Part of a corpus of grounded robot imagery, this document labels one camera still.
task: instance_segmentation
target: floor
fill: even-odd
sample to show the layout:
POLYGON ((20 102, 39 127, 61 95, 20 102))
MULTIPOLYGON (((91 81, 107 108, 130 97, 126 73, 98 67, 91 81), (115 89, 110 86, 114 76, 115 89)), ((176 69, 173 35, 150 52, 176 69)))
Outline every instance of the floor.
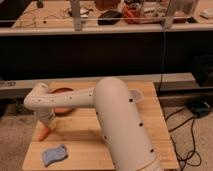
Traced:
MULTIPOLYGON (((179 108, 164 108, 169 114, 179 108)), ((171 129, 185 119, 191 117, 188 110, 184 110, 168 120, 168 128, 171 129)), ((0 120, 0 171, 21 171, 24 156, 29 146, 33 129, 35 127, 33 115, 4 115, 0 120)), ((195 121, 194 134, 197 151, 202 157, 202 165, 193 168, 186 167, 185 171, 213 171, 213 113, 207 117, 195 121)), ((192 149, 190 134, 190 122, 177 131, 171 133, 177 144, 177 150, 181 155, 192 149)), ((195 156, 190 163, 196 163, 195 156)))

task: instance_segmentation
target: wooden platform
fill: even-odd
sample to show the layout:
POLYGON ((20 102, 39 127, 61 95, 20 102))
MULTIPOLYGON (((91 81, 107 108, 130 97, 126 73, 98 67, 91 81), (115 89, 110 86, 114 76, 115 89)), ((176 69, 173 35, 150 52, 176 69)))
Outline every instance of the wooden platform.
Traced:
MULTIPOLYGON (((67 9, 71 8, 70 1, 54 0, 44 1, 43 8, 37 8, 37 1, 32 1, 18 20, 12 26, 13 28, 50 28, 50 27, 73 27, 73 18, 65 14, 67 9)), ((99 11, 95 7, 94 1, 81 1, 81 7, 92 9, 89 18, 83 24, 87 27, 97 27, 98 17, 105 11, 99 11)), ((120 20, 117 26, 128 25, 125 21, 120 20)))
MULTIPOLYGON (((77 90, 94 85, 95 82, 67 82, 52 83, 50 87, 52 89, 70 87, 77 90)), ((144 98, 137 105, 163 168, 177 169, 178 163, 153 84, 128 82, 127 85, 131 89, 139 89, 143 92, 144 98)), ((43 142, 37 141, 38 133, 42 129, 41 123, 37 123, 23 170, 114 170, 94 109, 76 109, 69 115, 57 119, 56 130, 43 142), (64 143, 68 149, 68 159, 45 168, 41 153, 61 143, 64 143)))
POLYGON ((194 19, 200 24, 213 24, 213 19, 206 19, 200 16, 203 10, 213 8, 213 1, 211 0, 200 0, 197 4, 197 8, 194 12, 194 19))

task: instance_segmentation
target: sponge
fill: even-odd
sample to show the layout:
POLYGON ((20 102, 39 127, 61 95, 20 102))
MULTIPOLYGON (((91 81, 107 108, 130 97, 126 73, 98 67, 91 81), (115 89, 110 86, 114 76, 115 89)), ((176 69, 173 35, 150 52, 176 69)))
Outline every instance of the sponge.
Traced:
POLYGON ((67 149, 64 144, 56 148, 47 149, 42 153, 42 159, 45 167, 50 164, 62 161, 68 157, 67 149))

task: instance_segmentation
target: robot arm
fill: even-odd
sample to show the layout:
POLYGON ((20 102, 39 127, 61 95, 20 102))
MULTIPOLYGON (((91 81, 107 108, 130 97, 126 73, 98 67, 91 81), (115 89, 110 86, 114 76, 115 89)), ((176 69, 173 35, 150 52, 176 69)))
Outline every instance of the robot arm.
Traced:
POLYGON ((105 78, 95 88, 60 94, 49 94, 47 85, 38 84, 24 104, 44 124, 54 118, 52 108, 95 107, 117 171, 162 171, 133 97, 119 79, 105 78))

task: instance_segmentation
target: cable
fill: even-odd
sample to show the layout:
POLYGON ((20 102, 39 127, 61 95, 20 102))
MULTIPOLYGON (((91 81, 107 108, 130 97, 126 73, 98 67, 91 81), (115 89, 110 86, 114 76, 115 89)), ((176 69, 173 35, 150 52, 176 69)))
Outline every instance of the cable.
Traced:
POLYGON ((165 64, 165 59, 166 59, 166 51, 167 51, 167 41, 166 41, 166 31, 165 27, 163 28, 163 55, 161 59, 161 76, 160 76, 160 83, 158 86, 158 92, 161 91, 162 83, 163 83, 163 77, 164 77, 164 64, 165 64))
POLYGON ((179 112, 182 112, 182 111, 185 110, 185 109, 188 109, 188 107, 185 106, 185 107, 183 107, 183 108, 181 108, 181 109, 179 109, 179 110, 177 110, 177 111, 175 111, 175 112, 169 114, 169 116, 167 116, 165 120, 167 121, 170 117, 174 116, 175 114, 178 114, 179 112))
POLYGON ((190 117, 189 119, 185 120, 185 121, 184 121, 183 123, 181 123, 180 125, 178 125, 178 126, 172 128, 172 129, 170 129, 170 130, 169 130, 169 133, 175 131, 176 129, 178 129, 178 128, 180 128, 181 126, 185 125, 187 122, 189 122, 190 120, 192 120, 192 119, 194 119, 194 118, 195 118, 194 116, 190 117))
POLYGON ((29 27, 29 26, 36 27, 36 15, 34 13, 27 11, 27 12, 23 13, 23 15, 18 20, 18 21, 20 21, 20 25, 17 27, 29 27), (32 19, 29 20, 29 21, 32 21, 32 23, 23 25, 24 20, 22 20, 21 17, 23 17, 23 15, 26 15, 26 14, 30 14, 32 16, 32 19))
POLYGON ((191 124, 191 136, 192 136, 192 142, 193 142, 193 149, 190 150, 187 155, 186 155, 186 158, 183 158, 178 152, 177 152, 177 147, 176 147, 176 143, 174 141, 174 139, 171 137, 171 140, 173 142, 173 146, 174 146, 174 149, 175 149, 175 154, 177 156, 177 159, 178 159, 178 163, 180 165, 180 168, 181 170, 180 171, 184 171, 185 167, 187 165, 191 166, 191 167, 198 167, 201 165, 202 163, 202 158, 200 156, 200 154, 196 151, 196 143, 195 143, 195 137, 194 137, 194 123, 195 123, 195 118, 193 118, 193 121, 192 121, 192 124, 191 124), (198 156, 198 159, 199 159, 199 162, 197 164, 192 164, 192 163, 189 163, 189 160, 194 157, 194 155, 197 155, 198 156))
POLYGON ((71 8, 67 8, 66 10, 60 10, 59 15, 63 19, 71 18, 70 11, 71 11, 71 8))
POLYGON ((57 17, 57 16, 55 16, 55 15, 48 15, 48 16, 46 16, 46 17, 44 17, 44 18, 43 18, 43 20, 44 20, 44 21, 43 21, 43 22, 44 22, 44 24, 46 24, 46 23, 47 23, 46 19, 48 19, 48 18, 52 18, 52 17, 53 17, 53 18, 56 18, 56 19, 60 19, 59 17, 57 17))

